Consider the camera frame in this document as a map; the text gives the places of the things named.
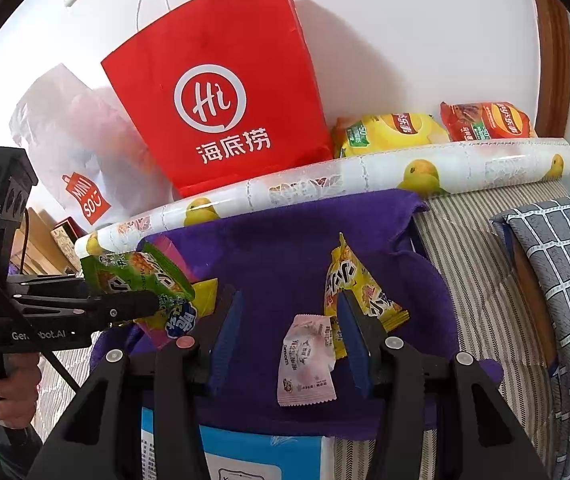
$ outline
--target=striped cushion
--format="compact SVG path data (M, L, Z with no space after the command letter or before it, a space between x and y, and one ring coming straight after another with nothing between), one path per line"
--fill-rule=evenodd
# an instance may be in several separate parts
M554 462L555 418L550 381L529 309L489 219L522 204L567 195L558 181L436 197L416 215L432 264L452 295L460 348L479 359L500 361L500 392L532 439L547 468ZM336 439L335 478L363 480L373 441ZM435 431L423 442L421 479L434 476Z

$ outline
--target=white plastic bag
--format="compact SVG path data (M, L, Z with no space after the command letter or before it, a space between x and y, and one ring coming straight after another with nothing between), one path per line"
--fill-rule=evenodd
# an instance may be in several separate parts
M40 181L88 232L174 199L114 91L88 88L62 64L25 92L10 130Z

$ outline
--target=red chip bag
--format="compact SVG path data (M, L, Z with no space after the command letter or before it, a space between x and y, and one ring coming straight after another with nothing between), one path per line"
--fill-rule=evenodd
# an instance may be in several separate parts
M440 118L451 140L537 137L529 117L510 103L441 103Z

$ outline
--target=human hand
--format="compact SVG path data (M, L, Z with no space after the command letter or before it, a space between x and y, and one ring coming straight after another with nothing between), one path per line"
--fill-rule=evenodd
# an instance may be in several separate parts
M12 430L23 430L36 413L37 386L42 377L38 354L11 354L14 367L7 379L0 379L0 424Z

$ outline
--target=black cable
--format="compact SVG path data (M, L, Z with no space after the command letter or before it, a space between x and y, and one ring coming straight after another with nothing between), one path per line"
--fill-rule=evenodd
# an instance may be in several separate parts
M20 257L20 269L18 270L19 274L22 274L22 269L25 266L25 254L27 253L27 240L30 236L30 212L27 211L27 208L25 208L25 232L23 233L25 235L25 240L22 243L22 256Z
M38 350L41 354L49 361L49 364L52 365L53 369L56 370L63 380L69 384L69 387L76 393L80 390L80 386L76 380L71 376L71 374L66 370L66 368L61 364L58 358L54 355L54 353L47 348L46 344L43 340L38 336L36 330L31 325L23 315L18 312L18 310L14 307L12 300L7 297L5 291L2 290L0 287L0 307L5 310L7 315L11 317L16 323L18 323L21 327L21 330L30 338L30 340L37 346Z

